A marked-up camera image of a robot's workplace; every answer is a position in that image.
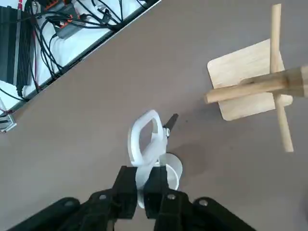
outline wooden board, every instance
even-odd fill
[[[233,53],[213,59],[207,69],[213,88],[239,84],[243,79],[268,74],[270,71],[270,39],[243,48]],[[283,61],[279,53],[279,70],[283,71]],[[292,96],[282,96],[283,105],[290,105]],[[239,99],[219,102],[222,117],[231,121],[257,113],[275,109],[271,93],[245,96]]]

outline black power supply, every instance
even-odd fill
[[[27,17],[26,12],[0,6],[0,80],[18,89],[31,83],[33,28],[29,20],[20,21]]]

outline wooden dowel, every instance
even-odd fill
[[[280,43],[280,21],[281,21],[281,4],[272,6],[271,9],[271,37],[270,37],[270,72],[279,71],[279,43]],[[282,143],[286,152],[294,152],[287,116],[281,101],[281,95],[273,93],[275,106],[277,109],[278,122]]]
[[[288,87],[288,82],[281,75],[279,78],[273,78],[257,83],[229,86],[213,89],[204,95],[205,103],[215,103],[223,100],[231,100],[247,95],[254,95],[263,92],[283,90]]]

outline screw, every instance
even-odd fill
[[[104,194],[100,195],[100,197],[99,197],[100,200],[104,200],[104,199],[106,199],[106,198],[107,198],[107,196],[104,195]]]
[[[206,200],[200,200],[199,204],[202,206],[207,206],[207,201]]]
[[[74,204],[74,202],[67,201],[67,202],[65,202],[64,206],[72,206],[73,204]]]
[[[167,198],[168,198],[169,200],[174,200],[176,197],[175,197],[175,195],[173,195],[173,194],[169,194],[169,195],[167,196]]]
[[[167,137],[170,136],[170,129],[169,128],[166,128],[166,135],[167,135]]]

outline wooden object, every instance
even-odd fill
[[[213,89],[204,96],[206,103],[231,100],[262,92],[308,97],[308,65],[244,79],[238,85]]]
[[[279,44],[280,44],[280,21],[281,21],[281,4],[272,6],[271,9],[271,36],[270,36],[270,69],[271,73],[279,71]],[[291,133],[287,116],[284,110],[282,95],[273,93],[277,118],[282,137],[282,143],[286,152],[294,152]]]
[[[207,64],[207,68],[213,84],[213,91],[218,88],[238,85],[244,79],[268,74],[270,70],[269,59],[270,40],[268,39],[211,60]],[[278,60],[279,70],[283,71],[284,66],[280,53]],[[284,106],[290,105],[292,100],[292,96],[282,96]],[[271,93],[259,93],[221,101],[219,107],[222,117],[228,121],[275,109]]]

